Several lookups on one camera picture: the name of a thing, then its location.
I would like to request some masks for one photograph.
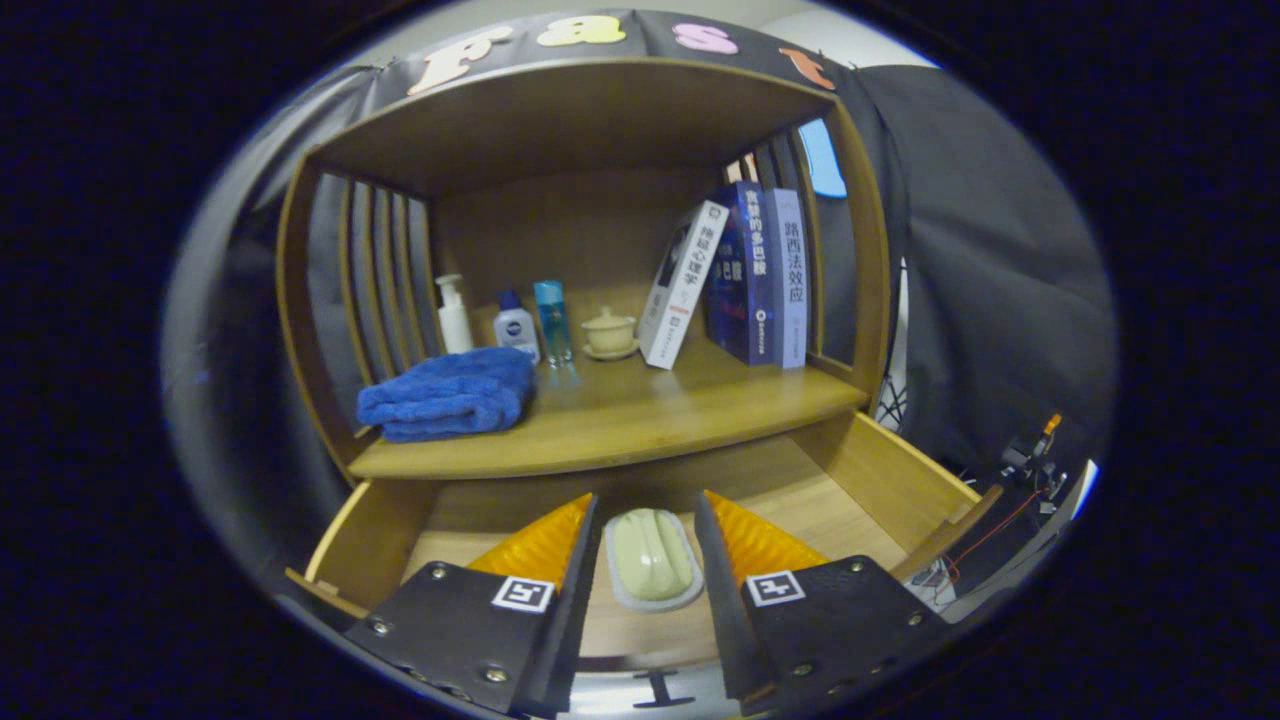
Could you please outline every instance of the white pump bottle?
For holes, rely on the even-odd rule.
[[[440,297],[444,305],[440,307],[440,332],[444,334],[444,351],[449,355],[466,352],[475,347],[471,340],[471,324],[467,322],[467,309],[462,306],[462,293],[458,292],[458,281],[462,275],[442,275],[435,278],[435,284],[440,286]]]

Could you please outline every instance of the foam letter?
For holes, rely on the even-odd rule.
[[[795,63],[796,69],[800,70],[800,74],[803,74],[805,79],[808,79],[809,82],[820,87],[826,87],[827,90],[836,90],[836,83],[822,77],[822,65],[810,60],[809,56],[805,55],[804,53],[799,50],[791,50],[790,47],[780,47],[778,53],[782,53],[787,58],[791,58],[791,61]]]
[[[538,44],[544,47],[577,45],[579,42],[617,42],[627,33],[618,29],[618,18],[608,15],[580,15],[564,18],[547,26],[547,32],[538,36]]]
[[[454,42],[448,47],[440,47],[435,53],[431,53],[426,58],[426,72],[422,73],[422,79],[417,81],[417,85],[408,88],[408,95],[416,95],[424,90],[430,90],[442,82],[449,82],[451,79],[460,78],[467,74],[471,68],[463,65],[462,60],[471,60],[472,63],[484,58],[493,49],[493,42],[495,40],[502,40],[512,33],[511,27],[495,27],[493,29],[486,29],[480,35],[468,37],[462,42]]]
[[[737,55],[737,45],[718,27],[680,23],[671,29],[676,33],[676,42],[691,50]]]

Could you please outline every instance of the blue cap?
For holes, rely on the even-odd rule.
[[[503,310],[517,310],[524,306],[520,304],[520,296],[516,295],[516,291],[508,290],[498,295],[498,307]]]
[[[543,281],[540,283],[534,283],[534,297],[538,299],[539,305],[550,305],[552,302],[564,302],[564,286],[557,281]]]

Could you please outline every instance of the book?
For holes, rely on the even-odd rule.
[[[809,273],[804,215],[794,190],[764,192],[765,229],[777,261],[776,357],[783,369],[803,368],[809,348]]]
[[[748,365],[777,363],[776,243],[760,209],[763,190],[740,181],[712,199],[728,208],[707,290],[707,336]]]
[[[727,219],[728,208],[705,200],[676,224],[637,328],[649,365],[669,370],[675,364]]]

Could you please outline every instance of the orange letter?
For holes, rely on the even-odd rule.
[[[617,42],[627,33],[618,29],[618,18],[608,15],[581,15],[564,18],[547,26],[547,32],[538,36],[538,44],[544,47],[577,45],[579,42]]]
[[[795,63],[796,69],[800,70],[800,74],[803,74],[809,82],[826,87],[827,90],[836,90],[836,83],[822,77],[822,65],[810,60],[809,56],[805,55],[804,53],[799,50],[791,50],[788,47],[780,47],[778,53],[782,53],[787,58],[791,58],[791,61]]]
[[[462,64],[462,60],[476,61],[489,54],[493,41],[502,40],[512,33],[507,26],[486,29],[475,37],[468,37],[462,42],[454,42],[448,47],[440,47],[425,58],[426,72],[417,85],[408,88],[410,95],[416,95],[424,90],[433,88],[442,82],[460,78],[467,74],[471,68]]]

